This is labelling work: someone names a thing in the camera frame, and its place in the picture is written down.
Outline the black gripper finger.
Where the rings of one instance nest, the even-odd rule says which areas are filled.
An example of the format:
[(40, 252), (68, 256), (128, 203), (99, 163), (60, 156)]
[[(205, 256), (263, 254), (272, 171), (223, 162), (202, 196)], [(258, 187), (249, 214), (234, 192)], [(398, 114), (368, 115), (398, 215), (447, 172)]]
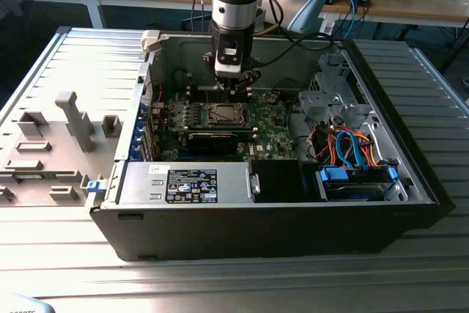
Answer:
[(247, 70), (232, 85), (232, 101), (234, 103), (246, 103), (252, 96), (251, 86), (261, 77), (258, 70)]
[(229, 102), (232, 97), (230, 78), (221, 77), (215, 71), (215, 56), (213, 54), (204, 54), (202, 61), (208, 69), (210, 77), (213, 79), (213, 87), (210, 90), (211, 97), (216, 98), (218, 102)]

